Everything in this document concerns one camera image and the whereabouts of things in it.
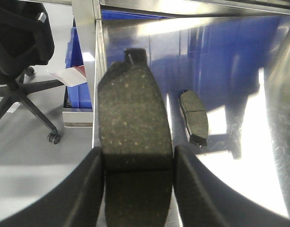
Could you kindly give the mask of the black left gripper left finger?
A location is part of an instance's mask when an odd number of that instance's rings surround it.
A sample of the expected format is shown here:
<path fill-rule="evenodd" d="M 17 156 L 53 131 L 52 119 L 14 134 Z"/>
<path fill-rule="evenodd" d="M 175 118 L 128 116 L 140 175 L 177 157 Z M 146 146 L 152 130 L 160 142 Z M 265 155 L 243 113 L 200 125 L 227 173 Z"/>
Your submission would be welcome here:
<path fill-rule="evenodd" d="M 102 148 L 92 149 L 52 191 L 0 227 L 94 227 L 103 195 Z"/>

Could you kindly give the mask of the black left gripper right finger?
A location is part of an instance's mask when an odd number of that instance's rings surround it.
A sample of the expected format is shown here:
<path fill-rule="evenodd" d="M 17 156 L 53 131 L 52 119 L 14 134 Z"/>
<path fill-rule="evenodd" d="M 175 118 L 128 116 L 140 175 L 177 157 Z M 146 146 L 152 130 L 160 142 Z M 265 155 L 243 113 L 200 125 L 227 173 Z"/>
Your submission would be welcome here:
<path fill-rule="evenodd" d="M 185 227 L 290 227 L 215 176 L 185 145 L 174 154 L 174 192 Z"/>

